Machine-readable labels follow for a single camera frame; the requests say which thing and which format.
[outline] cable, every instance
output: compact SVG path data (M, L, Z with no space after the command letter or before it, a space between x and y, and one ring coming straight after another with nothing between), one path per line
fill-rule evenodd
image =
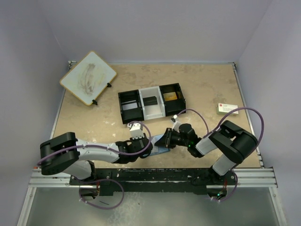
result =
M116 184L121 188L121 191L122 191L122 198L121 198L120 202L118 202L115 206L111 206L111 207L102 207L102 206L97 206L97 205L95 205L95 204L93 204L93 203L90 203L90 202L88 202L87 200L85 200L85 199L83 198L83 196L80 194L80 187L79 187L79 197L80 197L80 200L83 201L84 203L90 205L90 206L96 207L96 208L101 209L101 210L111 210L111 209L114 209L114 208L118 207L118 206L122 203L122 201L123 201L123 199L124 199L124 189L123 189L122 185L121 185L118 181L116 181L116 180L113 180L113 179L100 179L100 180L95 180L95 181L90 181L90 182L85 182L85 181L81 181L81 180L78 180L78 181L79 181L79 182L82 182L82 183L84 183L84 184L92 184L92 183L97 183L97 182L102 182L102 181L111 181L111 182L116 183Z
M199 117L201 117L201 119L203 120L203 122L204 122L204 124L205 124L205 126L206 126L207 134L209 133L209 128L208 128L208 125L207 125L206 120L205 120L204 117L203 117L200 113L198 113L196 110L193 110L193 109L188 108L188 109L185 109L185 110L180 111L180 113L178 113L177 115L179 116L180 114L182 114L182 113L185 112L185 111L193 111L193 112L195 112Z
M142 123L142 122L140 122L140 121L132 121L132 122L130 122L129 124L133 124L133 123L139 123L140 125L142 125L142 126L147 130L147 132L148 132L148 134L149 134L149 137L148 137L148 138L149 138L149 142L147 143L147 145L146 145L141 151L138 151L138 152L135 152L135 153L124 153L124 152L120 152L120 151L117 151L117 150L115 150L115 149L112 149L112 148L110 148L110 147L107 148L107 147L102 146L102 145L86 145L86 147L98 147L98 148L107 149L107 150L110 150L110 151L112 151L112 152L115 152L115 153L118 153L118 154L122 154L122 155L137 155L137 154L143 153L143 152L151 145L151 132L150 132L149 128L148 128L144 123ZM41 163L42 163L43 161L49 159L50 157L52 157L52 156L54 156L54 155L56 155L56 154L60 154L60 153L62 153L62 152L66 152L66 151L69 151L69 150L71 150L71 149L82 148L82 147L84 147L84 145L76 145L76 146L71 146L71 147L63 148L63 149L61 149L61 150L58 150L58 151L56 151L56 152L53 152L53 153L51 153L51 154L45 156L44 158L41 158L41 159L38 161L37 165L41 165Z
M230 112L228 112L227 114L225 114L222 119L219 121L219 123L217 124L217 126L210 132L208 132L203 138L206 138L207 136L209 136L210 134L212 134L213 132L215 132L222 124L222 122L229 116L231 115L233 112L237 112L237 111L240 111L240 110L251 110L253 112L255 112L256 114L258 114L260 120L261 120L261 132L260 132L260 135L259 135L259 138L258 138L258 143L256 145L256 147L254 148L254 150L258 147L259 143L261 142L262 140L262 136L263 136L263 132L264 132L264 121L263 121L263 117L262 115L259 113L259 111L257 111L256 109L254 108L251 108L251 107L239 107L239 108L236 108Z
M234 185L234 188L233 188L233 190L231 191L231 193L229 194L229 195L227 195L225 198L223 198L223 199L212 199L212 198L210 198L210 200L212 200L212 201L216 201L216 202L223 202L223 201L226 201L227 199L229 199L234 193L235 193L235 191L236 191L236 189L237 189L237 186L238 186L238 176L237 176L237 174L234 172L234 171L232 171L232 173L234 174L234 178L235 178L235 185Z

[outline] white wall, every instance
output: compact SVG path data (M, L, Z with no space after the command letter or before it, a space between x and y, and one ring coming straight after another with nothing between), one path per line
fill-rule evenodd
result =
M17 224L67 69L36 0L0 3L0 225Z
M248 106L266 129L260 145L273 166L290 225L300 225L301 200L301 1L274 0L238 62ZM260 122L252 115L255 131Z
M271 0L39 0L69 59L233 62Z

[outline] tabletop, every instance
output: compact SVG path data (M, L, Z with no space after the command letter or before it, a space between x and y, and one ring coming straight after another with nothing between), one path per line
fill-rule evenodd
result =
M113 143L128 140L129 129L122 124L118 93L134 89L179 83L186 99L186 107L198 111L213 129L222 118L217 115L218 103L243 107L243 101L232 65L142 65L113 64L117 76L97 98L98 105L86 106L66 91L54 137L65 132L75 132L77 138L95 143ZM180 122L189 123L196 134L202 137L206 127L194 112L182 114ZM227 118L251 132L245 111ZM163 134L172 127L170 116L144 121L152 135ZM168 153L150 156L128 164L111 164L95 161L97 168L208 168L222 155L216 149L203 158L195 158L185 147L176 147ZM257 152L253 152L237 167L259 168Z

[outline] aluminum frame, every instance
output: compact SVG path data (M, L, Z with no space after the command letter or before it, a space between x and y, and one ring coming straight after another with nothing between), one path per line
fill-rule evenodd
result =
M69 69L71 69L75 64L76 61L69 61ZM232 65L243 104L244 106L246 106L246 101L236 71L236 65L235 63L229 63L229 64ZM55 116L55 121L51 130L50 139L53 138L59 113L61 111L64 95L65 95L65 90L63 92L63 96ZM254 134L254 129L248 111L246 111L246 115L251 128L251 132ZM276 181L274 170L272 168L271 169L264 168L261 153L258 148L256 149L256 151L261 164L261 168L234 169L234 171L238 176L238 187L268 187L272 198L273 206L278 218L279 225L286 226L287 220L285 217L285 212L283 210L281 200L278 195L277 181ZM27 194L25 197L25 201L22 207L22 211L17 226L26 226L37 187L66 187L66 188L79 187L79 186L71 186L69 184L69 181L70 181L70 175L68 174L59 173L51 176L44 176L41 174L41 169L33 169L32 176L28 185ZM80 187L88 188L94 186L87 185L87 186L80 186ZM207 188L218 188L218 187L220 186L207 186Z

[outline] purple cable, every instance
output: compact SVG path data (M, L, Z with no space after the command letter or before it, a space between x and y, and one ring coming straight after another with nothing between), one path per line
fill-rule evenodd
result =
M237 189L237 185L238 185L238 176L235 172L233 172L233 174L234 174L234 177L235 177L235 186L234 186L233 190L231 191L231 193L223 199L218 200L218 199L209 198L210 200L213 200L213 201L216 201L216 202L223 202L223 201L226 201L228 198L230 198L235 193L235 191Z
M88 204L90 206L96 207L96 208L101 209L101 210L111 210L111 209L114 209L114 208L118 207L122 203L122 201L124 199L124 189L123 189L122 185L118 181L116 181L116 180L113 180L113 179L100 179L100 180L95 180L95 181L91 181L91 182L85 182L85 181L81 181L81 180L78 180L78 181L80 181L80 182L82 182L84 184L92 184L92 183L97 183L97 182L102 182L102 181L112 181L112 182L116 183L121 188L122 198L121 198L120 202L118 202L115 206L102 207L102 206L97 206L97 205L95 205L93 203L90 203L87 200L85 200L83 198L83 196L80 194L80 187L79 187L79 197L80 197L80 200L82 200L84 203L86 203L86 204Z
M86 145L86 147L99 147L99 148L107 149L107 150L110 150L112 152L119 153L119 154L122 154L122 155L137 155L137 154L141 154L142 152L144 152L151 145L151 139L150 139L151 138L151 132L150 132L149 128L147 128L147 126L144 123L142 123L140 121L132 121L129 124L133 124L133 123L139 123L139 124L141 124L147 130L147 132L149 133L149 142L147 143L147 145L145 146L145 148L143 148L141 151L138 151L138 152L135 152L135 153L124 153L124 152L120 152L120 151L117 151L115 149L107 148L107 147L101 146L101 145ZM68 151L68 150L71 150L71 149L82 148L82 147L84 147L84 146L83 145L76 145L76 146L72 146L72 147L63 148L61 150L58 150L56 152L53 152L53 153L45 156L44 158L41 158L38 161L37 165L41 165L41 163L43 161L47 160L48 158L50 158L50 157L52 157L52 156L54 156L56 154L60 154L62 152L65 152L65 151Z
M193 109L188 108L188 109L185 109L185 110L180 111L180 113L178 113L177 115L179 116L180 114L182 114L182 113L185 112L185 111L193 111L193 112L195 112L196 114L198 114L198 116L201 117L201 119L203 120L203 122L204 122L204 124L205 124L205 126L206 126L207 134L209 133L209 128L208 128L208 125L207 125L206 120L205 120L204 117L203 117L200 113L198 113L196 110L193 110Z
M263 121L263 117L262 115L254 108L251 108L251 107L239 107L239 108L236 108L230 112L228 112L227 114L224 115L224 117L222 117L222 119L220 120L220 122L217 124L217 126L209 133L207 133L203 138L206 138L207 136L209 136L210 134L212 134L213 132L215 132L222 124L222 122L229 116L231 115L233 112L237 112L237 111L240 111L240 110L251 110L253 112L255 112L256 114L258 114L260 120L261 120L261 132L260 132L260 135L259 135L259 138L258 138L258 143L256 145L256 147L254 148L254 150L258 147L259 143L261 142L262 140L262 136L263 136L263 131L264 131L264 121Z

